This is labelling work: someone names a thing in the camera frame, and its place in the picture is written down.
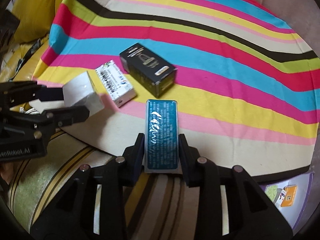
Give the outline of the person's hand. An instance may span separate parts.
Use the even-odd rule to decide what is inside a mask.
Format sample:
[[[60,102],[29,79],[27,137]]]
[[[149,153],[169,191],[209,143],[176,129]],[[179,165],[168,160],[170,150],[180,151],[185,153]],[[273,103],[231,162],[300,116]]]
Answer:
[[[15,174],[15,164],[14,163],[2,163],[1,164],[1,178],[10,185]]]

